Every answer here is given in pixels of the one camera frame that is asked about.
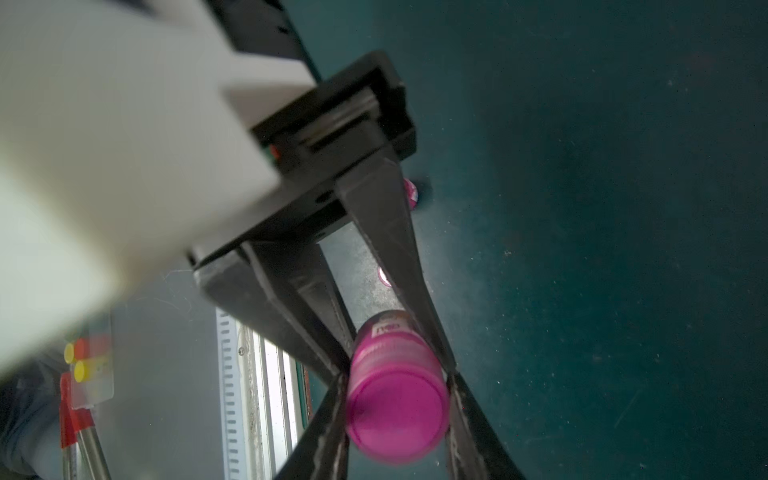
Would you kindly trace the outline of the magenta lid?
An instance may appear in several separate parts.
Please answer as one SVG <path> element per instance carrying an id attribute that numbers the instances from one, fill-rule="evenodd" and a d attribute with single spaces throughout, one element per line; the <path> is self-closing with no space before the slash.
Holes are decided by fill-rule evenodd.
<path id="1" fill-rule="evenodd" d="M 366 336 L 351 363 L 346 430 L 366 456 L 389 464 L 418 460 L 440 443 L 449 394 L 439 361 L 414 334 Z"/>
<path id="2" fill-rule="evenodd" d="M 378 268 L 378 278 L 386 287 L 388 288 L 392 287 L 391 282 L 389 281 L 384 270 L 381 267 Z"/>

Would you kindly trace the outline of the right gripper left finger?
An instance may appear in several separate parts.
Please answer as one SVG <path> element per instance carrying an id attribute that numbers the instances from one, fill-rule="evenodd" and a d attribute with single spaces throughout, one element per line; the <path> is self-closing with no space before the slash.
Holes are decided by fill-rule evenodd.
<path id="1" fill-rule="evenodd" d="M 339 375 L 276 479 L 344 480 L 349 439 L 346 434 L 348 377 Z"/>

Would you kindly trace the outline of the magenta paint jar back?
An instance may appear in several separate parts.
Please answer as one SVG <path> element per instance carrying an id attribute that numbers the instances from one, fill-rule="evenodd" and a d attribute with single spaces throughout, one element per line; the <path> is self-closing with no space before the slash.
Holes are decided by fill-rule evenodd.
<path id="1" fill-rule="evenodd" d="M 406 343 L 429 348 L 426 341 L 416 332 L 406 311 L 382 311 L 369 318 L 359 328 L 352 359 L 362 360 L 376 349 L 402 347 Z"/>

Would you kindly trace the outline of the magenta paint jar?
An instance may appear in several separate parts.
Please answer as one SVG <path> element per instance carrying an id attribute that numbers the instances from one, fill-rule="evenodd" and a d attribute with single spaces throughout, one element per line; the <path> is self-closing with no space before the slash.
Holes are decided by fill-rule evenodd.
<path id="1" fill-rule="evenodd" d="M 359 328 L 352 359 L 362 360 L 376 349 L 402 347 L 406 343 L 429 348 L 426 341 L 416 332 L 406 311 L 382 311 L 369 318 Z"/>
<path id="2" fill-rule="evenodd" d="M 418 189 L 416 185 L 410 179 L 407 179 L 407 178 L 404 179 L 404 186 L 406 190 L 409 209 L 413 211 L 417 207 L 418 201 L 419 201 Z"/>

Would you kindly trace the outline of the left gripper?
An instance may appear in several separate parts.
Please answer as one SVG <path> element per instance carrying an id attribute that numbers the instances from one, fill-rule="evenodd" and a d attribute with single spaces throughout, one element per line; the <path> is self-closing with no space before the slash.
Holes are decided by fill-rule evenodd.
<path id="1" fill-rule="evenodd" d="M 415 153 L 416 128 L 389 55 L 363 55 L 251 132 L 281 183 L 188 250 L 201 292 L 332 384 L 349 373 L 355 327 L 320 246 L 280 241 L 321 239 L 346 221 L 345 209 L 416 330 L 455 372 L 398 159 Z"/>

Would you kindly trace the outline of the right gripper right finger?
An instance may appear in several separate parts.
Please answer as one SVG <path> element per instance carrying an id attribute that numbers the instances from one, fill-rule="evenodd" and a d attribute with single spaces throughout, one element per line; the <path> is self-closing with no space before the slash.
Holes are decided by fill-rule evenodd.
<path id="1" fill-rule="evenodd" d="M 450 479 L 515 479 L 525 476 L 497 437 L 469 386 L 448 375 L 449 428 L 446 436 Z"/>

